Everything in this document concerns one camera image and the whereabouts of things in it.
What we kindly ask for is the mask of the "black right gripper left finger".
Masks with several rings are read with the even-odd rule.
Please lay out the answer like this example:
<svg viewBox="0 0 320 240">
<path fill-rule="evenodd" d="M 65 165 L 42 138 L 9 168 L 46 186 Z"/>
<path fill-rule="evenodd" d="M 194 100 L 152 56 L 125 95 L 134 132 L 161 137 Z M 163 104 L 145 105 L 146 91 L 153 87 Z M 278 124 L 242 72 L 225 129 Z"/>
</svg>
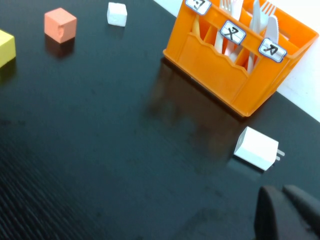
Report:
<svg viewBox="0 0 320 240">
<path fill-rule="evenodd" d="M 319 239 L 283 191 L 271 185 L 259 189 L 254 232 L 256 240 Z"/>
</svg>

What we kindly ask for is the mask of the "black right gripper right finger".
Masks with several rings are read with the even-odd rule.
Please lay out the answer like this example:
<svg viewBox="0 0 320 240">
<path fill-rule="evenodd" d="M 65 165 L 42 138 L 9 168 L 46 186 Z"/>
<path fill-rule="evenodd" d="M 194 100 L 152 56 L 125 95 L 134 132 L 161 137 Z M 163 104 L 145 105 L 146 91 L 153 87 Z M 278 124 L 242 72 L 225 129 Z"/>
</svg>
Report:
<svg viewBox="0 0 320 240">
<path fill-rule="evenodd" d="M 320 201 L 296 185 L 287 184 L 282 192 L 315 233 L 320 232 Z"/>
</svg>

